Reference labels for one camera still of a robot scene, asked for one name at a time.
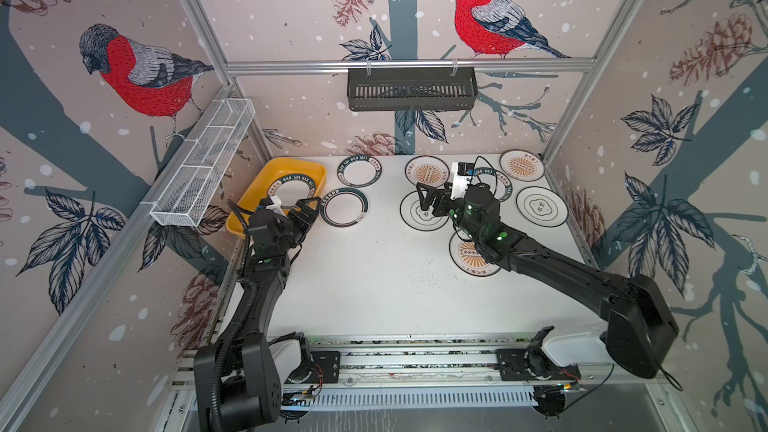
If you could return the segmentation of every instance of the wire mesh basket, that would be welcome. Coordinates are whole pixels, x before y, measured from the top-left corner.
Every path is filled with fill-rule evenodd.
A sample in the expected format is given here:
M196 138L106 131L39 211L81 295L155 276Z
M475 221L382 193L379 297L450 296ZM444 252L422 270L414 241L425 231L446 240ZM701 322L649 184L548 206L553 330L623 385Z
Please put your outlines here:
M254 119L248 99L225 99L195 139L150 214L162 226L197 227L248 125Z
M346 96L357 112L468 110L478 84L473 67L350 69Z

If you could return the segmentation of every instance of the bird wing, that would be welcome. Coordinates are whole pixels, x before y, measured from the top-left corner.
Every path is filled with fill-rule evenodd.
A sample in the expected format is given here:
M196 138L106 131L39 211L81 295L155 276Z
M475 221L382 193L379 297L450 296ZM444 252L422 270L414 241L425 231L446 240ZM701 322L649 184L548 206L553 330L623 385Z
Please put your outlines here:
M173 53L165 47L146 46L128 39L134 50L136 65L128 74L128 80L137 86L160 88L172 83L174 76Z
M472 16L485 29L504 34L525 18L525 11L511 0L491 0L485 5L473 7Z

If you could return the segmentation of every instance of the white wire basket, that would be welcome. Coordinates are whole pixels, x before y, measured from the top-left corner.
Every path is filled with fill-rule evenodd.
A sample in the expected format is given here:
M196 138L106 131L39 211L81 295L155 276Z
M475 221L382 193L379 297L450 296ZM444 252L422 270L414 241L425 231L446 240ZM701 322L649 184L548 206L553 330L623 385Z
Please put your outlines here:
M160 194L150 214L161 226L197 227L254 119L248 99L224 99L195 139L181 167Z

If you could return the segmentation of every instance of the bird tail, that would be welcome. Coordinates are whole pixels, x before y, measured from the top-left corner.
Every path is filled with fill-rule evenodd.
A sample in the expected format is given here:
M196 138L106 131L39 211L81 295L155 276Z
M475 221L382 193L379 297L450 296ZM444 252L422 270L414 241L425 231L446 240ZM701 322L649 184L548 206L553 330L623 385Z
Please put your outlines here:
M555 57L557 57L559 59L570 59L571 58L571 57L565 55L564 53L560 52L559 50L553 49L552 47L549 46L549 44L547 44L547 45L541 44L540 46L538 46L538 48L543 50L544 52L551 53L553 56L555 56Z

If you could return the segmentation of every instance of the white table surface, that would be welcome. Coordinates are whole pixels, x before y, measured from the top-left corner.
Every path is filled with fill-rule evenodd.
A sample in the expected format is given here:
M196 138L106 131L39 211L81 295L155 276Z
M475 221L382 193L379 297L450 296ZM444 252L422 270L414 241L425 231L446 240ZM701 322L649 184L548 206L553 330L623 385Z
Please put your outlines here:
M498 168L498 154L484 157ZM321 196L344 186L336 177L344 157L300 158L326 168ZM400 218L400 201L416 190L403 171L413 156L377 158L382 176L360 189L370 203L368 216L349 228L331 227L318 217L277 301L269 336L303 331L309 336L360 338L461 337L535 332L548 325L571 328L600 321L570 297L521 274L501 270L489 277L474 277L463 272L448 254L453 234L450 224L435 232L420 232ZM449 167L454 161L475 160L475 156L440 158ZM546 179L512 180L512 186L512 197L501 207L504 223L581 262L568 226L536 226L515 205L521 189L549 188Z

